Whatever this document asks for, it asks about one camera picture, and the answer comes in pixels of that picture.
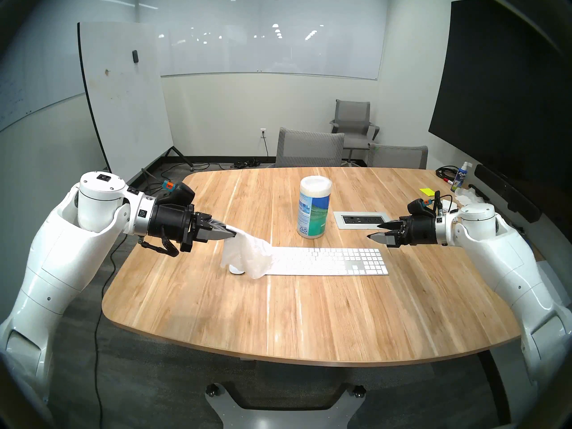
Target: gray office chair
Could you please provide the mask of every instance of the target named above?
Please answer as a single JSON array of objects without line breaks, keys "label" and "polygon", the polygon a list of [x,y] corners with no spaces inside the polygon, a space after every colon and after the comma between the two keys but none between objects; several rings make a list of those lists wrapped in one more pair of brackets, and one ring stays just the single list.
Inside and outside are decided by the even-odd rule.
[{"label": "gray office chair", "polygon": [[277,168],[341,166],[343,133],[302,132],[280,128]]},{"label": "gray office chair", "polygon": [[[330,121],[332,133],[343,132],[344,149],[349,149],[348,166],[352,165],[354,150],[368,150],[369,143],[378,135],[379,126],[370,123],[370,102],[336,100],[336,115]],[[374,136],[369,139],[367,132],[370,126],[375,128]]]},{"label": "gray office chair", "polygon": [[370,168],[427,169],[427,146],[383,146],[370,143],[367,165]]}]

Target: whiteboard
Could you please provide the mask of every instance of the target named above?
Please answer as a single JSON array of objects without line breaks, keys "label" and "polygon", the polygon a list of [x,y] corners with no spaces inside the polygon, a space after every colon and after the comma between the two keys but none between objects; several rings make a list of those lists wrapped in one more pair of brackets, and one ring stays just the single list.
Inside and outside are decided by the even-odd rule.
[{"label": "whiteboard", "polygon": [[109,170],[129,181],[173,146],[155,30],[121,22],[78,26],[85,93],[103,155]]},{"label": "whiteboard", "polygon": [[135,1],[42,0],[37,4],[0,59],[0,130],[83,93],[77,22],[134,22]]},{"label": "whiteboard", "polygon": [[378,77],[388,0],[139,1],[145,4],[140,21],[157,28],[163,76],[259,71]]}]

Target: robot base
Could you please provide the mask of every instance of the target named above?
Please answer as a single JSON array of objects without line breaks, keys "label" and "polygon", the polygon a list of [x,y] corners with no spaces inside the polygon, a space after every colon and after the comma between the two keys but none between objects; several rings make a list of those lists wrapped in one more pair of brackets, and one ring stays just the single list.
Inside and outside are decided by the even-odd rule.
[{"label": "robot base", "polygon": [[350,418],[366,399],[366,390],[352,385],[331,408],[317,411],[243,409],[218,383],[206,388],[205,398],[223,421],[224,429],[339,429],[348,427]]}]

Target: white keyboard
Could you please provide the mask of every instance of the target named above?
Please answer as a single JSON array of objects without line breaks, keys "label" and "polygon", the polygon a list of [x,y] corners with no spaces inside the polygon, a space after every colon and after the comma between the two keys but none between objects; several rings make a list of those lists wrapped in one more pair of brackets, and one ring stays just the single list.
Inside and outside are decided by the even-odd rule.
[{"label": "white keyboard", "polygon": [[267,275],[387,275],[379,249],[274,247]]}]

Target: black tv screen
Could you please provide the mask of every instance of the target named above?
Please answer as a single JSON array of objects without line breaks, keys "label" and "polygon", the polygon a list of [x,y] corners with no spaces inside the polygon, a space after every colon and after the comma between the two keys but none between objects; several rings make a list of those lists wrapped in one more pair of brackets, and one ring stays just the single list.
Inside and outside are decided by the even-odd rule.
[{"label": "black tv screen", "polygon": [[572,241],[572,73],[494,0],[451,3],[429,132],[501,175]]}]

